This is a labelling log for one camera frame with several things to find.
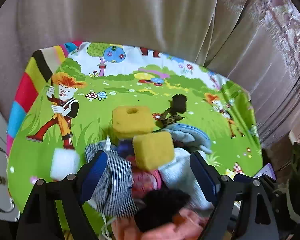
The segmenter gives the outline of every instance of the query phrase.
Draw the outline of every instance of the drawer knob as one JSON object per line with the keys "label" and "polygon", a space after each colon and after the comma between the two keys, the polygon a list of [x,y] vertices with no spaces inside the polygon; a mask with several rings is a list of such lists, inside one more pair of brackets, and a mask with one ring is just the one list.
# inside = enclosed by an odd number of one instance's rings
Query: drawer knob
{"label": "drawer knob", "polygon": [[3,178],[3,177],[0,176],[0,185],[1,184],[5,184],[5,182],[6,182],[5,178]]}

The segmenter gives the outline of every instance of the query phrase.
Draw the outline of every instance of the dark blue cloth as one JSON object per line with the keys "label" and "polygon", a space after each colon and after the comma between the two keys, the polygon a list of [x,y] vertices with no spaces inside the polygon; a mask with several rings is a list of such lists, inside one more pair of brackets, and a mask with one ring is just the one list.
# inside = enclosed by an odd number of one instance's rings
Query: dark blue cloth
{"label": "dark blue cloth", "polygon": [[132,140],[120,140],[117,147],[117,152],[119,153],[119,156],[124,159],[129,155],[134,156]]}
{"label": "dark blue cloth", "polygon": [[102,152],[82,183],[80,203],[89,200],[107,165],[107,154]]}

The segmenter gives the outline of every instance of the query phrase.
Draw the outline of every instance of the curtain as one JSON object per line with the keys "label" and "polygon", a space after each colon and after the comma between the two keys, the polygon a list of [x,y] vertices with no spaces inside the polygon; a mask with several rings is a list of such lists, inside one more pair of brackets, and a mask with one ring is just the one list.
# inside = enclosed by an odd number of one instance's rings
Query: curtain
{"label": "curtain", "polygon": [[290,0],[7,0],[6,118],[32,52],[72,40],[157,49],[221,73],[250,93],[264,143],[300,123],[300,14]]}

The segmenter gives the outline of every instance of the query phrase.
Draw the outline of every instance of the cartoon flower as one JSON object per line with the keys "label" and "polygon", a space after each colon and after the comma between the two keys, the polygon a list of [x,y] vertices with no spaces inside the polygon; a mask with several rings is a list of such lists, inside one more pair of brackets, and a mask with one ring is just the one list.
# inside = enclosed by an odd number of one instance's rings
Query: cartoon flower
{"label": "cartoon flower", "polygon": [[37,180],[38,180],[38,178],[36,176],[31,176],[30,177],[30,183],[31,184],[35,184]]}
{"label": "cartoon flower", "polygon": [[97,77],[97,76],[99,76],[99,73],[96,71],[96,70],[94,70],[94,71],[92,71],[92,74],[90,73],[89,74],[91,77]]}
{"label": "cartoon flower", "polygon": [[160,113],[153,113],[153,114],[152,114],[152,117],[153,117],[154,119],[156,119],[156,120],[159,120],[160,117],[161,117],[161,115],[160,115]]}
{"label": "cartoon flower", "polygon": [[187,69],[193,70],[193,66],[191,64],[187,64]]}
{"label": "cartoon flower", "polygon": [[252,136],[259,137],[258,130],[256,125],[252,125],[251,129],[249,130]]}

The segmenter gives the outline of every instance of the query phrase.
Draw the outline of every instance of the sponge with hole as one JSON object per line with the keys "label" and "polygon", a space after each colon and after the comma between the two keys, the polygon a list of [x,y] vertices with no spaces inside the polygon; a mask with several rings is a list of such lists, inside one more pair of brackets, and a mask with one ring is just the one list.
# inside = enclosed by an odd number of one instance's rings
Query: sponge with hole
{"label": "sponge with hole", "polygon": [[151,133],[154,119],[147,106],[118,106],[112,111],[113,130],[119,139]]}
{"label": "sponge with hole", "polygon": [[137,135],[132,141],[137,166],[146,171],[171,162],[174,148],[169,132],[156,132]]}

